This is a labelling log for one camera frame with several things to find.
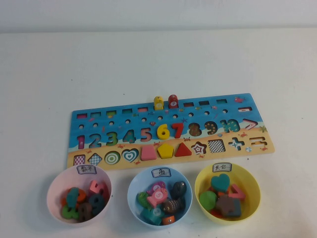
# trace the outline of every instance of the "blue bowl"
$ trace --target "blue bowl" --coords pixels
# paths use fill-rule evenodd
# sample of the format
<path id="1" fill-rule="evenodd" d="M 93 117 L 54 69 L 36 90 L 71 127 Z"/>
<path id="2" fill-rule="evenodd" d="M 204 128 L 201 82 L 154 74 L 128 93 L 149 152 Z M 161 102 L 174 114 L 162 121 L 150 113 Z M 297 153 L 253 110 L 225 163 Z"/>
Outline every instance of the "blue bowl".
<path id="1" fill-rule="evenodd" d="M 174 223 L 165 225 L 165 226 L 163 225 L 155 226 L 155 225 L 149 224 L 140 215 L 143 210 L 143 207 L 137 201 L 137 195 L 139 192 L 146 192 L 148 190 L 151 190 L 152 185 L 158 181 L 165 182 L 166 189 L 168 190 L 168 194 L 170 193 L 170 190 L 172 189 L 175 182 L 184 181 L 187 185 L 187 190 L 184 195 L 184 198 L 186 200 L 185 209 L 174 214 L 175 216 Z M 182 220 L 183 217 L 189 211 L 189 208 L 192 205 L 192 201 L 193 201 L 192 188 L 188 180 L 186 179 L 186 177 L 183 176 L 179 171 L 169 167 L 161 167 L 161 166 L 150 167 L 140 172 L 132 179 L 128 189 L 128 204 L 129 204 L 129 208 L 131 212 L 141 223 L 153 229 L 169 228 L 173 226 L 174 224 L 180 222 L 180 220 Z"/>

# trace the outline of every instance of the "plastic bowl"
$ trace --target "plastic bowl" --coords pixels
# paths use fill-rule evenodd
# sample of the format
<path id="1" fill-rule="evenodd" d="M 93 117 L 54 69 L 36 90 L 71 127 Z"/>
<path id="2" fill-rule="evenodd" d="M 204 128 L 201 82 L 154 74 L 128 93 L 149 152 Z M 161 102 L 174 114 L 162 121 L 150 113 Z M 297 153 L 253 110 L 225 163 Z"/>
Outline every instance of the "plastic bowl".
<path id="1" fill-rule="evenodd" d="M 165 226 L 155 226 L 147 223 L 147 221 L 140 215 L 140 213 L 143 210 L 143 207 L 137 201 L 137 195 L 139 192 L 150 190 L 151 186 L 158 181 L 165 182 L 168 193 L 172 189 L 175 182 L 184 181 L 187 186 L 187 190 L 184 195 L 184 198 L 186 200 L 185 209 L 181 212 L 174 214 L 176 219 L 174 223 Z M 192 201 L 192 188 L 186 177 L 183 176 L 179 171 L 169 167 L 151 167 L 140 172 L 132 179 L 128 189 L 128 204 L 131 212 L 137 220 L 139 220 L 141 223 L 152 229 L 165 229 L 175 225 L 176 223 L 179 223 L 189 211 L 189 208 L 192 205 Z"/>
<path id="2" fill-rule="evenodd" d="M 78 187 L 88 193 L 89 185 L 92 180 L 98 183 L 104 182 L 108 187 L 109 201 L 104 209 L 94 218 L 85 221 L 77 222 L 73 219 L 67 220 L 61 216 L 60 199 L 65 192 L 71 187 Z M 47 194 L 47 206 L 51 215 L 58 221 L 77 227 L 89 225 L 97 220 L 100 220 L 105 215 L 109 207 L 111 198 L 111 181 L 107 173 L 93 165 L 78 165 L 68 168 L 60 173 L 51 183 Z"/>
<path id="3" fill-rule="evenodd" d="M 224 172 L 221 170 L 221 165 L 225 164 L 227 169 L 231 165 L 231 171 Z M 208 190 L 211 186 L 211 178 L 213 176 L 219 176 L 219 174 L 227 174 L 230 177 L 230 185 L 233 183 L 237 184 L 241 190 L 245 193 L 246 198 L 243 202 L 241 202 L 241 211 L 242 215 L 238 218 L 218 218 L 213 216 L 207 210 L 205 210 L 199 202 L 199 196 L 201 193 Z M 259 185 L 255 178 L 250 174 L 246 169 L 239 165 L 231 164 L 231 163 L 216 163 L 210 166 L 205 167 L 198 174 L 195 181 L 195 195 L 196 199 L 199 203 L 199 206 L 203 213 L 208 217 L 208 219 L 212 220 L 215 223 L 221 225 L 230 225 L 242 220 L 245 220 L 251 217 L 255 211 L 258 209 L 260 200 L 261 200 L 261 192 Z"/>

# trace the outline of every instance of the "teal heart block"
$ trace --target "teal heart block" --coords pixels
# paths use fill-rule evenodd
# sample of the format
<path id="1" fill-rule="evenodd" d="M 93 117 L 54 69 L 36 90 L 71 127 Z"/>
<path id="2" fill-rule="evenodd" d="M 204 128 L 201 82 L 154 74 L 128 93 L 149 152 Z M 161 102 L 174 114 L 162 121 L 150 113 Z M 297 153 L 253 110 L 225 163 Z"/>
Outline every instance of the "teal heart block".
<path id="1" fill-rule="evenodd" d="M 130 163 L 133 162 L 139 156 L 139 151 L 137 149 L 131 150 L 124 150 L 122 151 L 122 157 L 129 161 Z"/>
<path id="2" fill-rule="evenodd" d="M 211 178 L 211 186 L 218 192 L 227 192 L 229 185 L 230 178 L 226 174 L 220 174 Z"/>

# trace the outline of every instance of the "yellow pentagon block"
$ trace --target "yellow pentagon block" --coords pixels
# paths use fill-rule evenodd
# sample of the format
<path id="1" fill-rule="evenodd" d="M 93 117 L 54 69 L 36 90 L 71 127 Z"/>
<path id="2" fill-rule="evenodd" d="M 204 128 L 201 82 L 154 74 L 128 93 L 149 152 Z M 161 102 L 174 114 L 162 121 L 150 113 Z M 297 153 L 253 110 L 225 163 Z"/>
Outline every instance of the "yellow pentagon block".
<path id="1" fill-rule="evenodd" d="M 162 159 L 173 157 L 174 147 L 169 144 L 163 144 L 158 148 L 158 154 Z"/>

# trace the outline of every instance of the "yellow bowl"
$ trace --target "yellow bowl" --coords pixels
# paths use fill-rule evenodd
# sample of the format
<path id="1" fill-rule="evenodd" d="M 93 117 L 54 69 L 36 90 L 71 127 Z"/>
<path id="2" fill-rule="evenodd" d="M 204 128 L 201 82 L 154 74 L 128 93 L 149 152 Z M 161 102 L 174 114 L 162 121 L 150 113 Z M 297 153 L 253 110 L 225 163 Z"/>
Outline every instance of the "yellow bowl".
<path id="1" fill-rule="evenodd" d="M 205 210 L 199 202 L 200 194 L 211 186 L 211 178 L 220 174 L 227 174 L 230 178 L 230 185 L 235 183 L 246 195 L 245 200 L 241 202 L 241 217 L 217 218 Z M 210 220 L 221 225 L 234 224 L 252 216 L 258 209 L 261 200 L 259 185 L 252 174 L 241 166 L 231 163 L 216 163 L 201 170 L 195 181 L 195 195 L 203 213 Z"/>

